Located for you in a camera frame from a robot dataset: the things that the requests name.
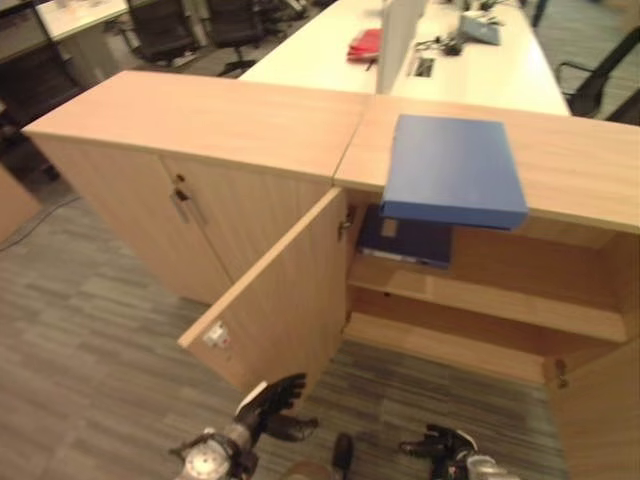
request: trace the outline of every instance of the desk divider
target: desk divider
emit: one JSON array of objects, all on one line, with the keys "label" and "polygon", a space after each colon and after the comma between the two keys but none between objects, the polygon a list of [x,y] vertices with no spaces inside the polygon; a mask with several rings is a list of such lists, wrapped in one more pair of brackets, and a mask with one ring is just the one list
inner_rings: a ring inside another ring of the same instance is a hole
[{"label": "desk divider", "polygon": [[390,93],[415,37],[425,0],[391,0],[382,14],[376,93]]}]

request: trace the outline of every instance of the wooden panel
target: wooden panel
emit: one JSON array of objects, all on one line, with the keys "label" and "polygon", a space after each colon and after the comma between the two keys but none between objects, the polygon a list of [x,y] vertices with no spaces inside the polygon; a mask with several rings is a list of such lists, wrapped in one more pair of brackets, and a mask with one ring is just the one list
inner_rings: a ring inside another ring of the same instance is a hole
[{"label": "wooden panel", "polygon": [[187,208],[234,281],[329,191],[327,183],[163,156],[172,178],[192,197]]},{"label": "wooden panel", "polygon": [[[637,235],[618,233],[599,252],[605,272],[613,286],[618,308],[631,339],[640,334],[640,238]],[[548,355],[545,362],[547,378],[555,377],[555,359],[562,358],[567,372],[592,362],[614,351],[612,346],[581,345],[582,348],[568,350],[565,343],[549,338]]]},{"label": "wooden panel", "polygon": [[35,138],[45,155],[178,295],[215,301],[231,281],[204,237],[172,204],[172,185],[157,156],[53,138]]},{"label": "wooden panel", "polygon": [[630,338],[640,335],[640,237],[618,234],[600,252]]},{"label": "wooden panel", "polygon": [[378,96],[336,185],[384,189],[400,113],[503,122],[532,216],[640,232],[638,127],[599,120]]},{"label": "wooden panel", "polygon": [[38,201],[0,165],[0,242],[38,210]]},{"label": "wooden panel", "polygon": [[129,71],[38,119],[25,131],[330,179],[369,98]]},{"label": "wooden panel", "polygon": [[591,248],[604,246],[615,235],[615,232],[604,228],[531,216],[513,233],[523,237]]},{"label": "wooden panel", "polygon": [[356,294],[345,337],[403,354],[524,382],[543,383],[535,327],[431,303]]},{"label": "wooden panel", "polygon": [[618,348],[549,387],[571,478],[640,478],[640,341]]},{"label": "wooden panel", "polygon": [[615,342],[626,339],[597,252],[459,228],[449,272],[359,256],[349,284]]},{"label": "wooden panel", "polygon": [[[307,372],[313,384],[335,353],[345,323],[345,195],[329,191],[184,333],[179,343],[242,391]],[[221,320],[231,344],[202,337]]]}]

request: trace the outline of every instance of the office desk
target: office desk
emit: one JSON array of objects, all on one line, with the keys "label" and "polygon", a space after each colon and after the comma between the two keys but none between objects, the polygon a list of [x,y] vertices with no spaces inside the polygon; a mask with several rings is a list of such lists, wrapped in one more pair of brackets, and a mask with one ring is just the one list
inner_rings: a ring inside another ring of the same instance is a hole
[{"label": "office desk", "polygon": [[[458,27],[455,4],[430,0],[418,22],[416,41],[445,36]],[[516,0],[499,4],[494,14],[505,23],[499,46],[467,43],[458,57],[437,50],[420,52],[435,58],[431,77],[407,76],[414,56],[408,55],[392,95],[568,115],[560,88],[524,12]]]},{"label": "office desk", "polygon": [[80,82],[90,87],[115,75],[118,64],[102,32],[102,24],[128,11],[125,0],[69,3],[59,8],[55,2],[39,5],[38,13],[49,35],[73,57]]},{"label": "office desk", "polygon": [[380,28],[381,0],[338,0],[247,71],[242,80],[374,93],[376,67],[347,62],[349,43]]}]

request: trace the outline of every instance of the cabinet top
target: cabinet top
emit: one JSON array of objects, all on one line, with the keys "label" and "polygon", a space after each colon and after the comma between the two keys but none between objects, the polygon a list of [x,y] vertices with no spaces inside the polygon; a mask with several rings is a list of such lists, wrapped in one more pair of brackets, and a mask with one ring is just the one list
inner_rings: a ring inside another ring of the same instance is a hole
[{"label": "cabinet top", "polygon": [[25,128],[330,181],[369,97],[168,73],[119,73]]},{"label": "cabinet top", "polygon": [[338,167],[336,185],[384,190],[400,114],[503,122],[532,215],[640,233],[640,128],[631,125],[377,96]]},{"label": "cabinet top", "polygon": [[584,118],[122,72],[25,128],[381,192],[398,115],[505,124],[531,214],[640,233],[640,129]]}]

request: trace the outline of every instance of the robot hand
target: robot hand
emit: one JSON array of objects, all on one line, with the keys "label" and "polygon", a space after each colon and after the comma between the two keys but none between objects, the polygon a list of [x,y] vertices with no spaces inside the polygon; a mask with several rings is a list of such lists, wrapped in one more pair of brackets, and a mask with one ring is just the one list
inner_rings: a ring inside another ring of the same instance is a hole
[{"label": "robot hand", "polygon": [[306,439],[318,426],[317,419],[304,421],[281,414],[300,398],[305,380],[301,373],[272,384],[262,382],[242,401],[233,422],[222,433],[206,429],[170,450],[184,464],[176,480],[247,480],[258,465],[253,447],[262,433],[290,442]]},{"label": "robot hand", "polygon": [[493,458],[479,454],[476,441],[461,430],[428,424],[423,440],[400,442],[399,448],[431,461],[430,480],[519,480]]},{"label": "robot hand", "polygon": [[302,396],[306,377],[304,373],[298,373],[268,385],[263,382],[240,404],[234,422],[245,426],[254,445],[263,433],[280,440],[292,440],[287,438],[287,425],[294,430],[300,425],[292,417],[280,413],[293,408],[295,400]]}]

